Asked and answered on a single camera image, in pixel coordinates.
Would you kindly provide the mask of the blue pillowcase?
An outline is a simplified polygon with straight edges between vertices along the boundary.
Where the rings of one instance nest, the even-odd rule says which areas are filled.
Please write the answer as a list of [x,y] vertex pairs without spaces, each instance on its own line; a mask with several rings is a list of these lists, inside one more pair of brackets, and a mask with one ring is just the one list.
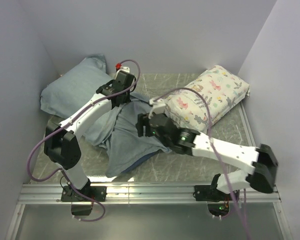
[[[41,92],[40,108],[48,114],[67,119],[111,79],[106,73],[105,56],[88,56]],[[108,178],[135,169],[159,151],[170,152],[154,136],[138,137],[138,115],[148,113],[151,107],[148,97],[139,93],[132,93],[130,99],[130,103],[103,114],[84,133],[86,141],[106,150],[109,160],[105,175]]]

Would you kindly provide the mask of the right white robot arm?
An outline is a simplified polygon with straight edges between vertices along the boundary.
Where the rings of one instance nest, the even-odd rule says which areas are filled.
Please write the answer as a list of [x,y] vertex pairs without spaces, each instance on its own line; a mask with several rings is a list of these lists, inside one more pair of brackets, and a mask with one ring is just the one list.
[[197,201],[220,202],[237,199],[239,191],[252,188],[263,194],[274,192],[278,160],[270,146],[243,146],[210,138],[203,132],[177,127],[165,114],[139,114],[136,123],[139,137],[156,137],[165,147],[180,155],[221,160],[238,170],[216,174],[211,184],[196,185]]

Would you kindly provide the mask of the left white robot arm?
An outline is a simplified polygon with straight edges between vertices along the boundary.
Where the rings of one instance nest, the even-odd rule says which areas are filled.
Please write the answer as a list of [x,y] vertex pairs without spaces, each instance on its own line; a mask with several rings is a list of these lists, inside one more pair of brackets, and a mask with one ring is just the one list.
[[92,98],[77,112],[59,124],[49,123],[45,130],[48,137],[44,153],[59,166],[79,201],[92,196],[91,182],[79,161],[79,139],[101,116],[115,107],[130,101],[130,88],[135,80],[128,67],[117,70],[115,79],[102,85]]

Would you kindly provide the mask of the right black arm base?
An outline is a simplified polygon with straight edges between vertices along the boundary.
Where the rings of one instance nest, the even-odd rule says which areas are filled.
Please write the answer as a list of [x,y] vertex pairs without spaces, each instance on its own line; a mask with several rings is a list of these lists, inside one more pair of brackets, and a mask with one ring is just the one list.
[[212,218],[218,218],[222,220],[223,218],[229,216],[234,211],[231,210],[230,202],[236,203],[240,207],[238,201],[240,196],[240,191],[235,190],[233,192],[234,199],[232,199],[230,193],[224,193],[217,189],[218,180],[221,174],[216,174],[210,185],[207,184],[197,184],[194,186],[193,197],[196,202],[206,202],[208,213],[211,214]]

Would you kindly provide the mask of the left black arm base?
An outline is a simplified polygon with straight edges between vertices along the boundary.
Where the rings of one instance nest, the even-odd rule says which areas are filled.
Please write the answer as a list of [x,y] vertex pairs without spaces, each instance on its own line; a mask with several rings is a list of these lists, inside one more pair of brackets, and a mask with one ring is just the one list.
[[[105,214],[106,209],[103,202],[106,200],[107,187],[106,186],[91,186],[88,180],[87,184],[82,189],[76,189],[70,182],[62,185],[61,199],[62,203],[71,203],[70,211],[74,219],[81,222],[96,222],[101,220]],[[101,207],[101,215],[94,219],[87,217],[92,213],[95,205]]]

